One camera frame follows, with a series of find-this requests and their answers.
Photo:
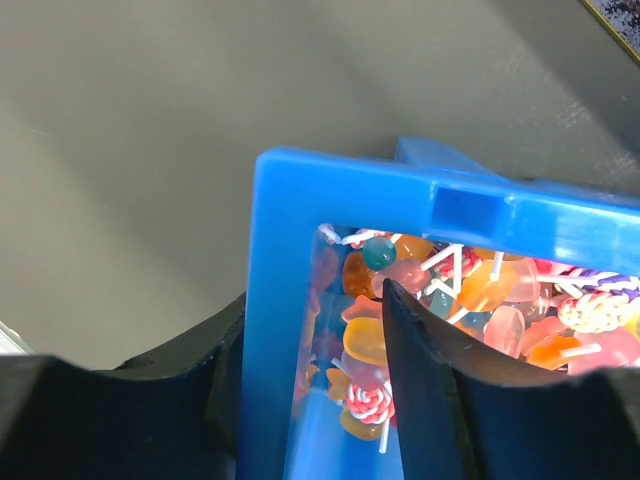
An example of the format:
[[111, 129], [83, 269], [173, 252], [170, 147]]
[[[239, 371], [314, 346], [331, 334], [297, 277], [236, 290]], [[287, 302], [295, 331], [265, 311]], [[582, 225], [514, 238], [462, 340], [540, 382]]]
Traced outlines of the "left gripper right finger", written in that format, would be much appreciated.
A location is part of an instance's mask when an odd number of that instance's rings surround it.
[[635, 479], [639, 372], [578, 376], [503, 354], [383, 284], [383, 326], [408, 479]]

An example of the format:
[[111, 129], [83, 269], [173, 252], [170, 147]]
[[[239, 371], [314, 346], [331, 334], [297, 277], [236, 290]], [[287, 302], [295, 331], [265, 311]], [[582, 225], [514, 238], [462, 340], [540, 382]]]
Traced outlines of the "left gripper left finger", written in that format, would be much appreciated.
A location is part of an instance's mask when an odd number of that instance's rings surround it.
[[5, 479], [231, 479], [245, 301], [112, 370], [1, 359]]

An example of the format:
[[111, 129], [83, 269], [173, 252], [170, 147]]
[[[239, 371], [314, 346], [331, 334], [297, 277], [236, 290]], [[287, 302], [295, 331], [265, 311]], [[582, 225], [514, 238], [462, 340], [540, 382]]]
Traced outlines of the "blue plastic candy bin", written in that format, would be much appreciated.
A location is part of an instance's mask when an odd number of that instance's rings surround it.
[[639, 372], [639, 202], [500, 177], [401, 138], [393, 158], [257, 160], [240, 479], [408, 479], [383, 284], [485, 345], [570, 376]]

